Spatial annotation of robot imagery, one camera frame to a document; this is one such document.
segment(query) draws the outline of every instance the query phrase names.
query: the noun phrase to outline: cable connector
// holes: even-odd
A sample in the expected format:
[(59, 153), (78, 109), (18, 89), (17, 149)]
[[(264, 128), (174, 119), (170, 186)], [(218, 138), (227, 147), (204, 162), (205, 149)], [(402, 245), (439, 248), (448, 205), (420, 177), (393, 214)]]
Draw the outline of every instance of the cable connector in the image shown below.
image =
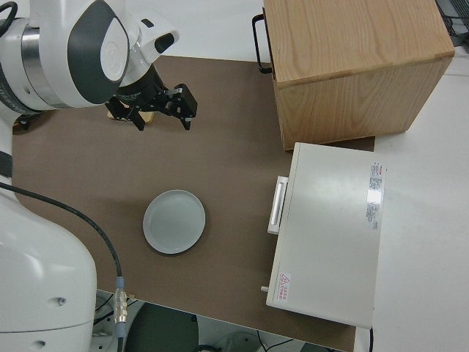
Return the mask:
[(127, 322), (127, 294), (124, 290), (124, 278), (117, 277), (117, 289), (114, 295), (114, 322), (117, 337), (125, 337), (124, 325)]

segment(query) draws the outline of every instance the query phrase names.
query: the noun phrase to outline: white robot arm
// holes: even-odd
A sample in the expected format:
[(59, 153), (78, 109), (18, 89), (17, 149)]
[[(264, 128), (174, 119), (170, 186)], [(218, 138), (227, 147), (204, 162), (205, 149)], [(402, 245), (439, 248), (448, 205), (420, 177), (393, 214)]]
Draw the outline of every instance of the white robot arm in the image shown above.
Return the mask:
[[(189, 129), (196, 101), (184, 84), (166, 88), (152, 65), (178, 39), (157, 12), (124, 0), (31, 0), (30, 9), (15, 18), (14, 2), (0, 6), (11, 11), (0, 21), (0, 183), (11, 184), (12, 125), (22, 114), (105, 103), (139, 129), (139, 111)], [(84, 245), (0, 188), (0, 350), (88, 351), (95, 292)]]

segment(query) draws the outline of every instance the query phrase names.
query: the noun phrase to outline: wooden block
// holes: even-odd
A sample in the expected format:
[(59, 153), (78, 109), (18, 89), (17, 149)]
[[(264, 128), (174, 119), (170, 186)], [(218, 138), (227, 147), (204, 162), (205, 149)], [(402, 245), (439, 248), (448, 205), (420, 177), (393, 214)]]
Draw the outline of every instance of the wooden block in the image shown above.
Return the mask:
[[(145, 123), (151, 123), (153, 121), (153, 117), (155, 116), (155, 113), (153, 111), (150, 112), (139, 112), (140, 116), (142, 119), (144, 119)], [(108, 111), (108, 117), (114, 120), (114, 117), (111, 115), (111, 113)]]
[(406, 131), (450, 62), (275, 88), (284, 149)]
[(265, 0), (285, 149), (405, 131), (454, 48), (434, 0)]

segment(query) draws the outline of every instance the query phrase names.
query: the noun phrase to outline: warning label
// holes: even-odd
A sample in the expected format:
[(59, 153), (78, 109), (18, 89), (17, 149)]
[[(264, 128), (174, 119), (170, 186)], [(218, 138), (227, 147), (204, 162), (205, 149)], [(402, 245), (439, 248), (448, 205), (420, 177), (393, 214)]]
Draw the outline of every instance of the warning label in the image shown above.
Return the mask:
[(373, 230), (378, 230), (383, 202), (385, 166), (374, 163), (369, 175), (368, 197), (366, 198), (366, 222)]
[(288, 300), (288, 293), (290, 290), (290, 282), (292, 281), (292, 275), (287, 273), (278, 273), (277, 278), (277, 301), (286, 302)]

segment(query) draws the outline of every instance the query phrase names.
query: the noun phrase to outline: metal connector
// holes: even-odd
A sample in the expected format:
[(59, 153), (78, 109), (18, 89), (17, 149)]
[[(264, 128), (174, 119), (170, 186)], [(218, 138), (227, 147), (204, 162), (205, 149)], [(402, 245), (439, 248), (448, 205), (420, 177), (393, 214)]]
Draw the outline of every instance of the metal connector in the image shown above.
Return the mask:
[(127, 294), (123, 288), (117, 288), (114, 295), (114, 322), (125, 323), (127, 321)]

